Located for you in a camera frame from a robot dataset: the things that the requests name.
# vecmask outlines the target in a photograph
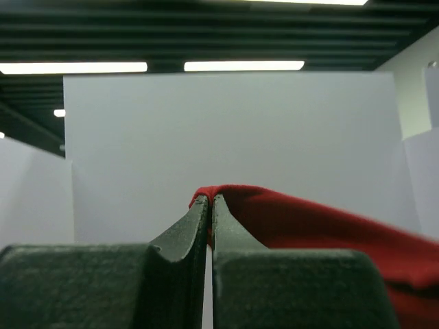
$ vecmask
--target white wall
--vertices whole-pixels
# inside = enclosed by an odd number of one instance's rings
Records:
[[[439,127],[439,69],[425,70],[425,85],[431,126]]]
[[[439,239],[439,128],[404,143],[422,232]]]
[[[391,75],[75,76],[64,104],[79,241],[149,241],[198,187],[226,183],[420,232]]]
[[[0,248],[72,243],[71,162],[0,139]]]
[[[403,138],[431,129],[424,69],[439,56],[439,27],[378,68],[394,74]]]

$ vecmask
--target red fabric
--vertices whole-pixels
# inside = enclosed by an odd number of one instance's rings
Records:
[[[351,213],[266,188],[223,185],[199,188],[212,203],[222,194],[232,215],[270,248],[346,248],[371,257],[387,284],[401,329],[438,329],[439,244]],[[406,284],[413,292],[393,284]]]

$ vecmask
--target dark ceiling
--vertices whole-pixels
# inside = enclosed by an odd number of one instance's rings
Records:
[[[306,71],[371,71],[439,25],[437,0],[47,2],[0,1],[0,62],[141,60],[151,74],[187,60],[305,60]],[[0,74],[0,132],[62,155],[56,108],[61,76]]]

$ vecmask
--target white board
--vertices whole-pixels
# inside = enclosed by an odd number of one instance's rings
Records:
[[[422,232],[439,239],[439,128],[404,143]]]
[[[72,243],[71,162],[0,139],[0,248]]]

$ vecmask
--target fluorescent light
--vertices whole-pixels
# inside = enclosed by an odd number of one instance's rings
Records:
[[[72,74],[146,72],[145,62],[127,63],[0,63],[3,74]]]
[[[365,5],[368,0],[246,0],[262,2],[308,3],[311,5]]]
[[[305,62],[302,60],[186,62],[185,71],[297,71],[303,68],[304,64]]]
[[[54,115],[57,118],[64,118],[66,116],[66,110],[54,110]]]

